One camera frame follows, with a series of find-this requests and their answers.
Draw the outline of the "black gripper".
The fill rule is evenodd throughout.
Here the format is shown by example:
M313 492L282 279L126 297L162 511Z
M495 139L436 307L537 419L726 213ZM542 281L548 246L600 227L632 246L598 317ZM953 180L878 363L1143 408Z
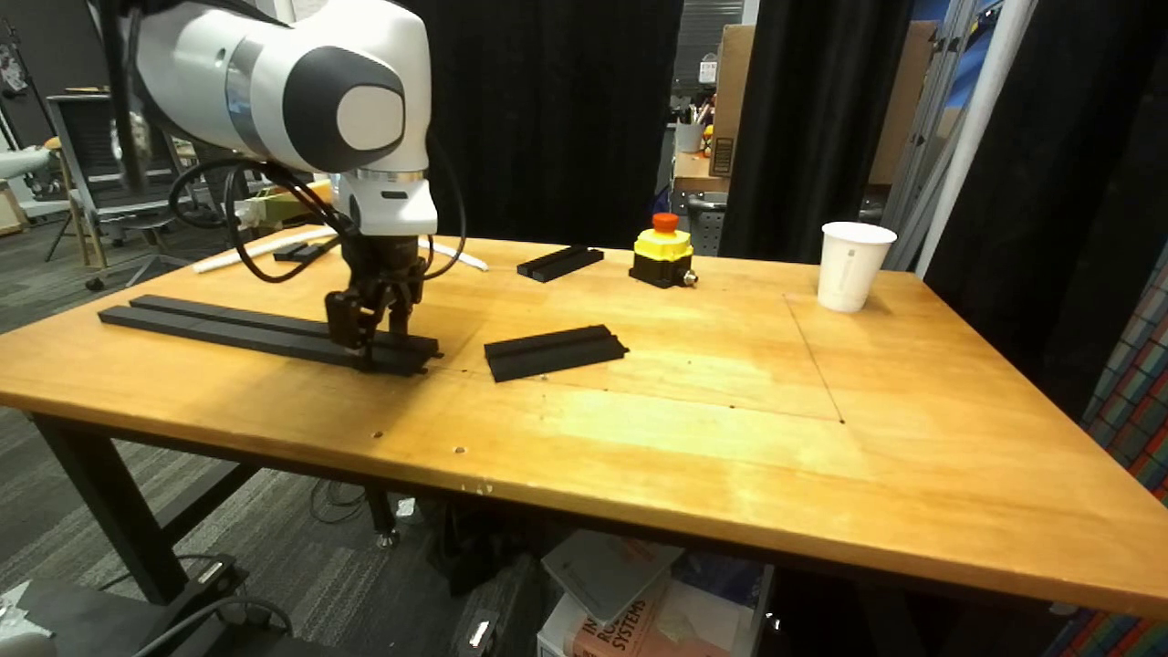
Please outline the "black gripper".
M424 255L411 239L352 239L344 246L350 266L346 291L324 297L327 336L357 351L361 331L352 317L388 313L388 336L407 339L407 317L424 288Z

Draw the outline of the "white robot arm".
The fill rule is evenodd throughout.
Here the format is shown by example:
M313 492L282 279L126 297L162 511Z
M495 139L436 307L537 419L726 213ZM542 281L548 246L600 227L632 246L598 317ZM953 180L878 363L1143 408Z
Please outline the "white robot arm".
M299 24L210 0L122 9L126 65L171 127L266 170L336 176L327 213L350 281L324 297L332 339L407 336L431 196L431 44L395 0L324 0Z

